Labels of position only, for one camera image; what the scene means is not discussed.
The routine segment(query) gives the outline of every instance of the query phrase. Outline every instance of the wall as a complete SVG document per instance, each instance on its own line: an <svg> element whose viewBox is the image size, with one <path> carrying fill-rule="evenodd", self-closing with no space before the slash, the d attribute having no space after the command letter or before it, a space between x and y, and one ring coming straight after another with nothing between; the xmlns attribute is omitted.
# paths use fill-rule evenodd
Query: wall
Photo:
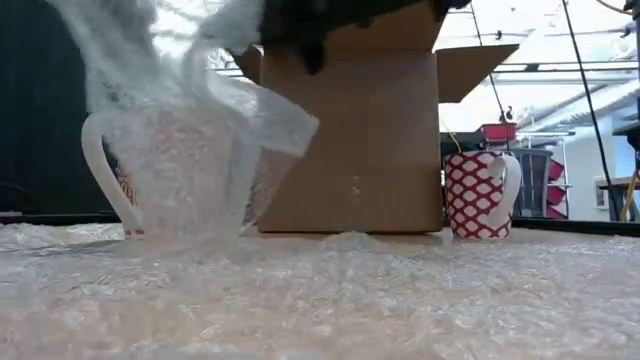
<svg viewBox="0 0 640 360"><path fill-rule="evenodd" d="M616 142L611 135L613 121L604 118L599 121L602 145L612 177L616 177ZM598 142L592 128L578 128L576 135L566 138L566 161L569 183L569 219L587 221L608 221L609 212L598 209L594 189L595 179L603 176ZM554 159L563 162L561 147L554 150Z"/></svg>

